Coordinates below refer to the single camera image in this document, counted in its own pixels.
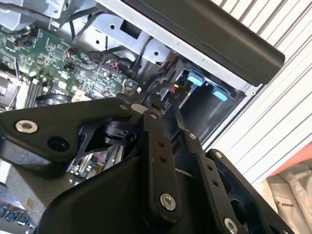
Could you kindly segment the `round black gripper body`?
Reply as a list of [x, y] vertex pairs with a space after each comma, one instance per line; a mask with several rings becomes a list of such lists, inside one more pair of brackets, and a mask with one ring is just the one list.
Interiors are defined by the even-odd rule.
[[56, 197], [38, 234], [218, 234], [221, 222], [173, 162], [133, 157]]

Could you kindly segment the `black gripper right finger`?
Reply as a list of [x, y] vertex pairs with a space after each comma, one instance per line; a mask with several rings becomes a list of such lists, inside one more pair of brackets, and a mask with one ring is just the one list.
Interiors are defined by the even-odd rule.
[[219, 150], [204, 152], [173, 108], [181, 150], [175, 166], [191, 173], [199, 190], [200, 218], [208, 234], [287, 234], [288, 225]]

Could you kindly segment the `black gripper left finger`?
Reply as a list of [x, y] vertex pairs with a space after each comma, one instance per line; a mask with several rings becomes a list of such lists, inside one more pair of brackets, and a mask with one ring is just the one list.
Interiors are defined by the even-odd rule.
[[139, 113], [115, 97], [0, 115], [1, 159], [20, 170], [30, 189], [43, 197], [60, 188], [75, 160], [114, 145], [126, 149], [121, 162], [158, 158], [174, 165], [161, 118], [149, 110]]

